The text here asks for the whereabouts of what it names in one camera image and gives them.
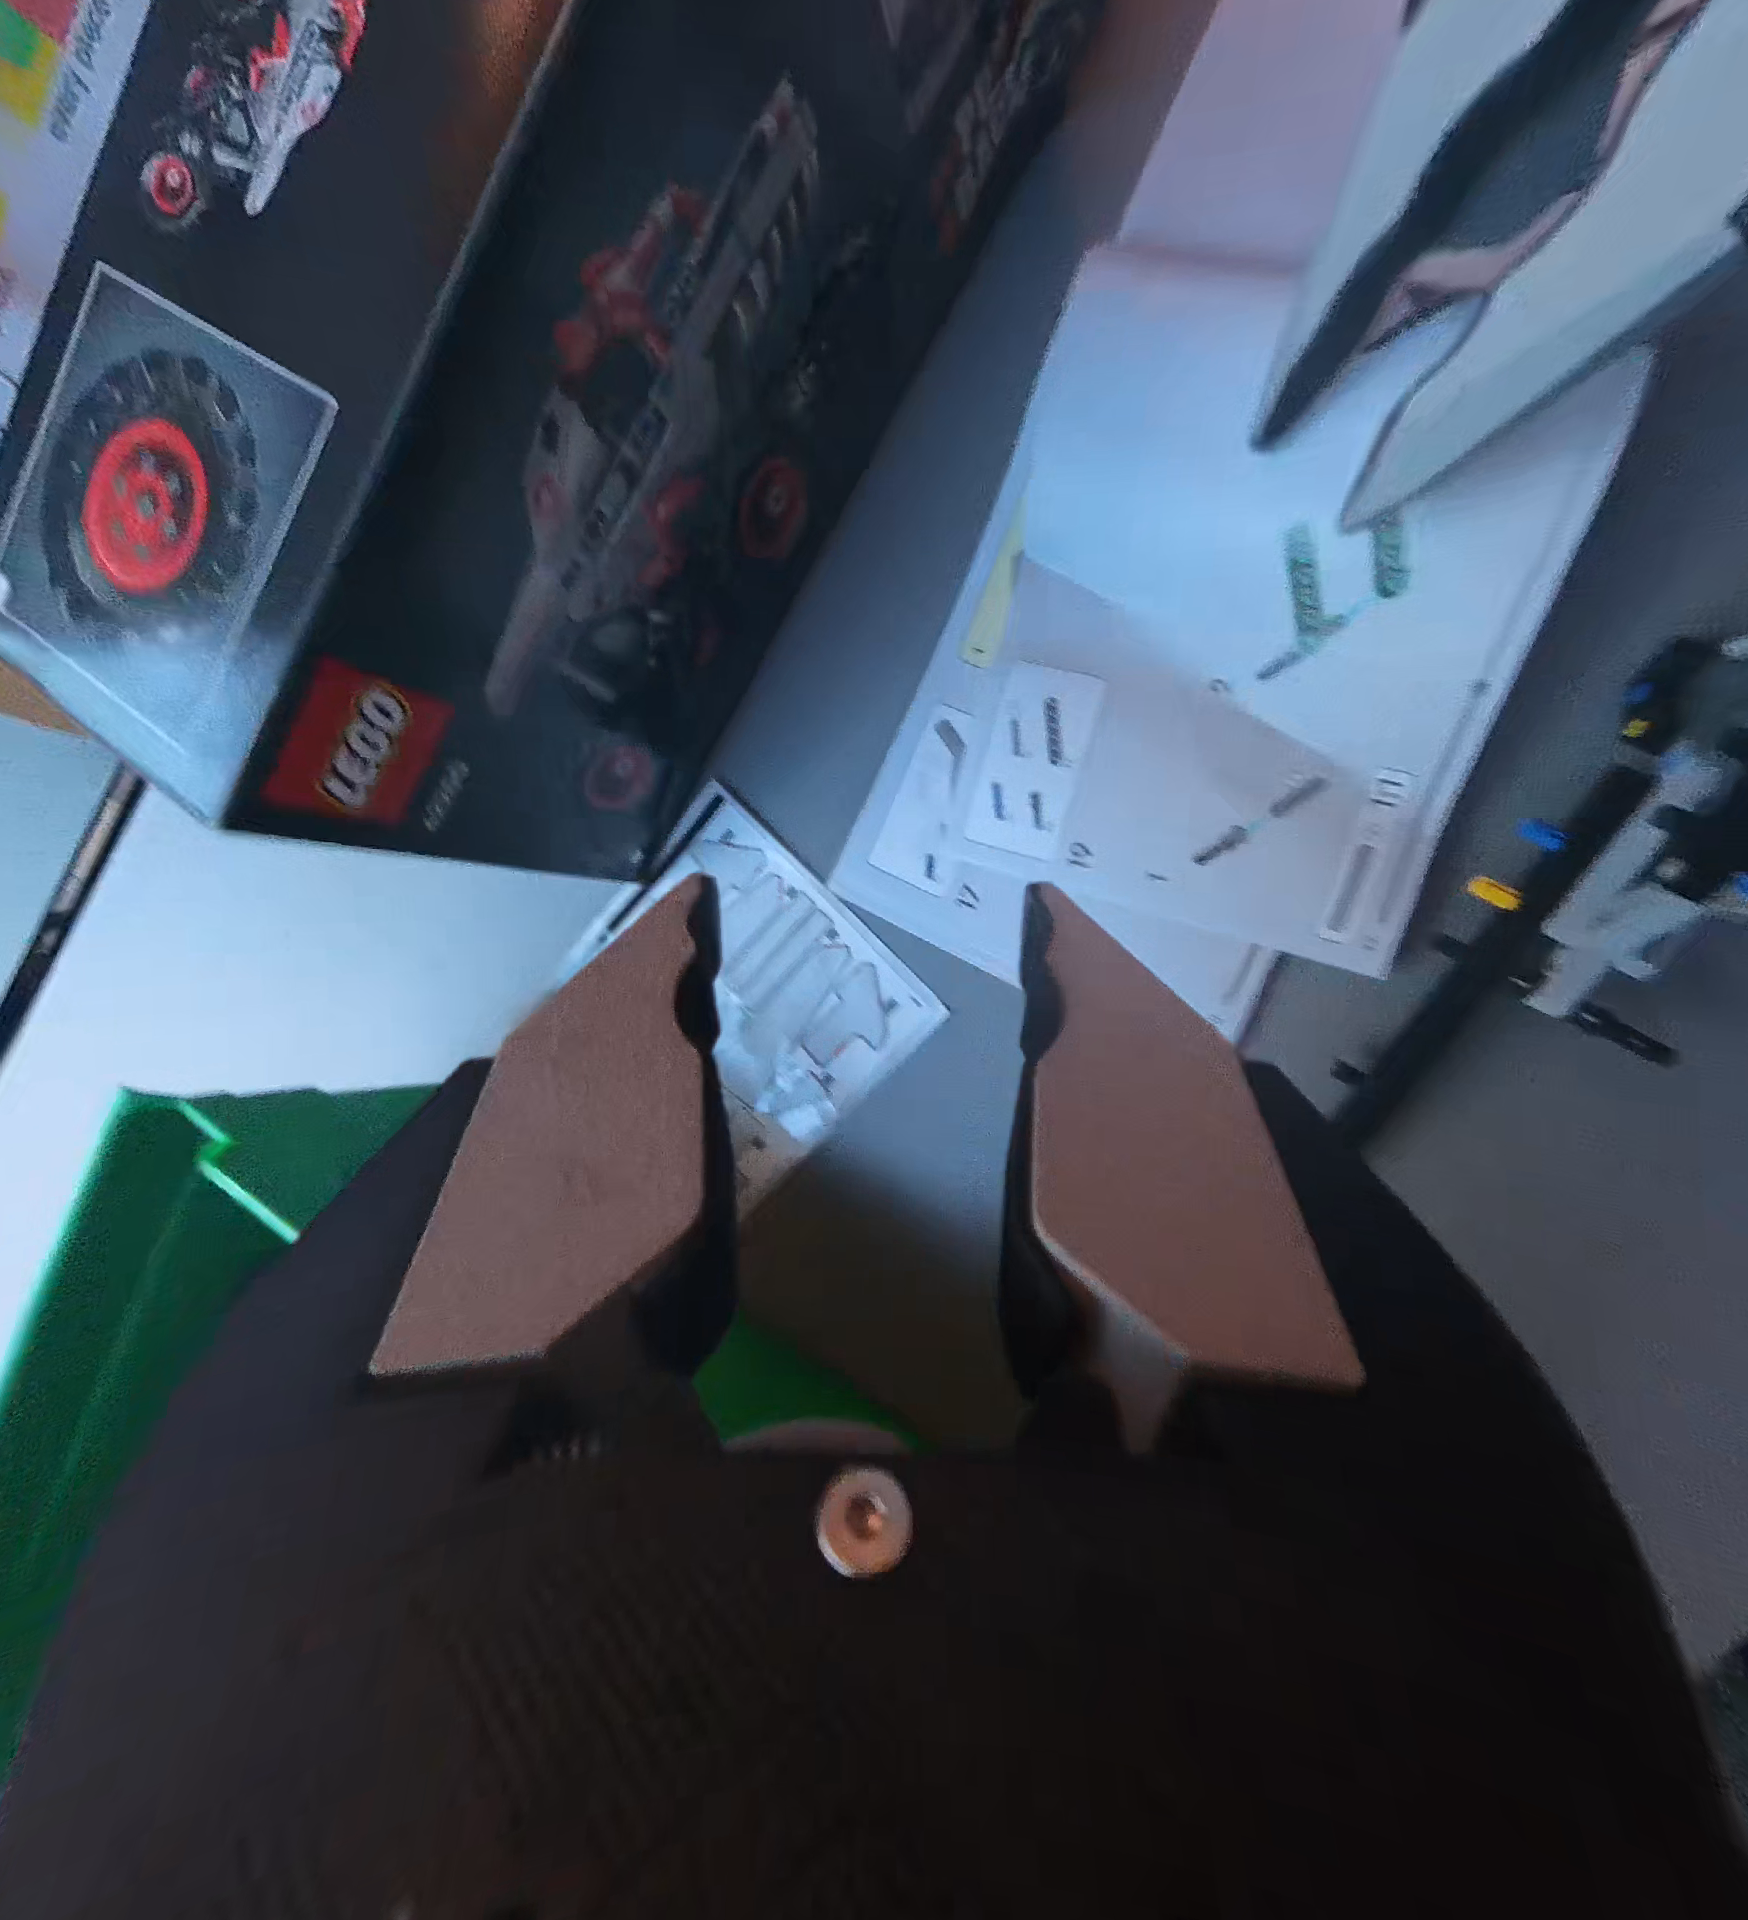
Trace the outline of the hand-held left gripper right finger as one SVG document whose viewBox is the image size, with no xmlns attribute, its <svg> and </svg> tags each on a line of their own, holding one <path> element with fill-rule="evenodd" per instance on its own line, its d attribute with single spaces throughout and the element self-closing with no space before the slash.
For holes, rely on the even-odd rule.
<svg viewBox="0 0 1748 1920">
<path fill-rule="evenodd" d="M 999 1327 L 1151 1452 L 1196 1387 L 1358 1393 L 1366 1365 L 1235 1045 L 1062 888 L 1021 922 Z"/>
</svg>

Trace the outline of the partly built brick model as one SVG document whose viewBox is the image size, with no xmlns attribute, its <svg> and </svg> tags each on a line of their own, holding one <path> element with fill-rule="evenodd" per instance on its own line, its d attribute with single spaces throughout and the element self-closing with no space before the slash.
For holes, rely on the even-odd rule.
<svg viewBox="0 0 1748 1920">
<path fill-rule="evenodd" d="M 1650 986 L 1704 928 L 1748 930 L 1748 629 L 1678 636 L 1631 674 L 1612 754 L 1559 822 L 1523 819 L 1530 859 L 1475 875 L 1483 918 L 1434 942 L 1442 971 L 1366 1063 L 1334 1061 L 1342 1140 L 1377 1140 L 1498 997 L 1654 1068 L 1680 1053 L 1599 999 Z"/>
</svg>

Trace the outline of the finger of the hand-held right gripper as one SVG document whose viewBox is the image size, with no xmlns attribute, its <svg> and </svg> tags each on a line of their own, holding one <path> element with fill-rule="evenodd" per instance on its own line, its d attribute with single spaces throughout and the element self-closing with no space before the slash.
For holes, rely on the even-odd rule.
<svg viewBox="0 0 1748 1920">
<path fill-rule="evenodd" d="M 1748 256 L 1748 2 L 1702 4 L 1576 207 L 1395 406 L 1347 492 L 1351 530 L 1665 321 Z"/>
<path fill-rule="evenodd" d="M 1702 2 L 1403 12 L 1252 429 L 1285 437 L 1358 355 L 1486 299 L 1581 205 Z"/>
</svg>

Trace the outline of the black toy truck set box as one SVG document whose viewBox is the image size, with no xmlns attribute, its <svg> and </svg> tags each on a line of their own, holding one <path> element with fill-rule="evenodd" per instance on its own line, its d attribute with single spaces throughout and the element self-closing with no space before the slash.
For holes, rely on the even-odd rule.
<svg viewBox="0 0 1748 1920">
<path fill-rule="evenodd" d="M 644 873 L 1102 4 L 146 4 L 0 660 L 201 822 Z"/>
</svg>

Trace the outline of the open white instruction booklet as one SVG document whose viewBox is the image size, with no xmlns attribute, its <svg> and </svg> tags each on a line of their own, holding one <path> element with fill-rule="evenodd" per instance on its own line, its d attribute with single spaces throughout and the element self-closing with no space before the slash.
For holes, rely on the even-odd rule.
<svg viewBox="0 0 1748 1920">
<path fill-rule="evenodd" d="M 1382 979 L 1640 411 L 1630 350 L 1403 505 L 1342 519 L 1454 321 L 1249 428 L 1292 298 L 1097 247 L 833 886 L 1016 979 L 1054 884 L 1237 1039 L 1283 958 Z"/>
</svg>

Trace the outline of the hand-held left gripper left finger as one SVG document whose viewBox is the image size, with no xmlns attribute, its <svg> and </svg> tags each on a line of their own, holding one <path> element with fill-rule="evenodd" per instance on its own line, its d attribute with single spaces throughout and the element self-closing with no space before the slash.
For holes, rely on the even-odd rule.
<svg viewBox="0 0 1748 1920">
<path fill-rule="evenodd" d="M 372 1380 L 524 1373 L 602 1309 L 671 1375 L 717 1352 L 738 1299 L 717 964 L 717 886 L 692 873 L 508 1035 Z"/>
</svg>

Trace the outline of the white sticker sheet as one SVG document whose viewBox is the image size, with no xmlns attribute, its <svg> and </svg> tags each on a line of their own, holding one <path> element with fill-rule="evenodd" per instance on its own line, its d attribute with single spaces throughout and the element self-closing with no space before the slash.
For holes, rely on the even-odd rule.
<svg viewBox="0 0 1748 1920">
<path fill-rule="evenodd" d="M 712 1058 L 745 1215 L 933 1038 L 947 1007 L 717 780 L 694 795 L 658 875 L 602 906 L 555 981 L 692 877 L 717 906 Z"/>
</svg>

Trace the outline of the green plastic bin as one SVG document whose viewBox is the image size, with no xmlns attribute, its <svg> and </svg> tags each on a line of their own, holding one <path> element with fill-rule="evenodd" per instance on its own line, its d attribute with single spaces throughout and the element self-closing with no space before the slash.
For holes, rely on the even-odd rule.
<svg viewBox="0 0 1748 1920">
<path fill-rule="evenodd" d="M 430 1095 L 117 1092 L 0 1377 L 0 1792 L 78 1561 L 171 1392 Z"/>
</svg>

